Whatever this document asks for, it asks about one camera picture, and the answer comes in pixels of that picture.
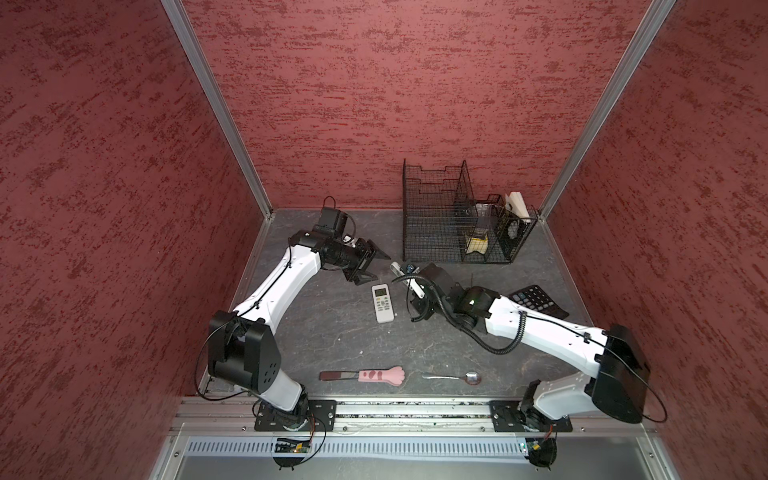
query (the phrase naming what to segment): spoon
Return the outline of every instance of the spoon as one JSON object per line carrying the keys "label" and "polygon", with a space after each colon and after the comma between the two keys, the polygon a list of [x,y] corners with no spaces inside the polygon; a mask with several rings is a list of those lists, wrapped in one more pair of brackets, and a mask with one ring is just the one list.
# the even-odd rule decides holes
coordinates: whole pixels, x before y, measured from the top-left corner
{"label": "spoon", "polygon": [[454,380],[464,380],[467,382],[468,385],[478,385],[480,383],[480,374],[477,372],[467,372],[464,376],[446,376],[446,375],[436,375],[435,373],[422,373],[423,379],[454,379]]}

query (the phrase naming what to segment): red textured wallpaper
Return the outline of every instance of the red textured wallpaper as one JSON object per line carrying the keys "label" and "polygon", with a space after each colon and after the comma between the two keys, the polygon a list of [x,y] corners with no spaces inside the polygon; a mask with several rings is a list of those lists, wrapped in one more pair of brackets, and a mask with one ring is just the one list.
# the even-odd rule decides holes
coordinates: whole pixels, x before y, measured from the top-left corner
{"label": "red textured wallpaper", "polygon": [[539,205],[649,3],[184,2],[276,207],[401,207],[403,158]]}
{"label": "red textured wallpaper", "polygon": [[592,318],[639,335],[690,480],[768,472],[766,25],[678,0],[550,219]]}
{"label": "red textured wallpaper", "polygon": [[145,480],[258,209],[157,0],[3,2],[0,61],[0,478]]}

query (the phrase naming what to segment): white remote control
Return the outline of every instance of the white remote control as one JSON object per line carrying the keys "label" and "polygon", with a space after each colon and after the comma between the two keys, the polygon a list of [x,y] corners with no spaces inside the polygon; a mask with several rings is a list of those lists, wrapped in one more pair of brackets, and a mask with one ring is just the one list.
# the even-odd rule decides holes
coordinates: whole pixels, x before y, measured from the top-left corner
{"label": "white remote control", "polygon": [[392,301],[389,298],[389,287],[385,284],[371,287],[373,306],[376,308],[376,321],[379,323],[392,322],[395,319]]}

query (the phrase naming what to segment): black wire mesh organizer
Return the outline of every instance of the black wire mesh organizer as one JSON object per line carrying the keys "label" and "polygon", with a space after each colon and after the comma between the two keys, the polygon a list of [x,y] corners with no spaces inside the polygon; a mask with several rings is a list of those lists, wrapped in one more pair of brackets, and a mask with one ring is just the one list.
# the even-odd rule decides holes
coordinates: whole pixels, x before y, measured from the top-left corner
{"label": "black wire mesh organizer", "polygon": [[501,195],[478,202],[467,162],[424,170],[402,165],[402,258],[411,262],[511,263],[538,221],[520,218]]}

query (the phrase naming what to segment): black mounting plate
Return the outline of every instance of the black mounting plate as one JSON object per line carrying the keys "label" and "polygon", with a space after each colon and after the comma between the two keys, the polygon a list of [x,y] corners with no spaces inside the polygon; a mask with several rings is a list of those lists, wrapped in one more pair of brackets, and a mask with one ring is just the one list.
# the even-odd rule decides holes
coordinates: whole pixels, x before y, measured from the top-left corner
{"label": "black mounting plate", "polygon": [[[493,420],[493,429],[495,432],[530,432],[530,429],[526,429],[525,426],[520,423],[516,412],[518,411],[517,401],[505,401],[505,400],[491,400],[488,406],[491,407],[491,420]],[[552,432],[573,432],[574,427],[571,425],[571,420],[566,417],[564,419],[554,420],[552,422]]]}
{"label": "black mounting plate", "polygon": [[[314,415],[316,419],[323,420],[323,423],[326,424],[326,430],[331,432],[333,430],[333,423],[336,421],[336,400],[310,399],[310,414]],[[256,415],[253,429],[257,432],[292,432],[292,430],[285,430],[280,422],[276,420],[274,410],[266,407],[263,403],[259,404],[259,412]],[[308,432],[310,426],[311,424],[307,422],[296,431]],[[322,429],[323,426],[317,424],[317,428]]]}

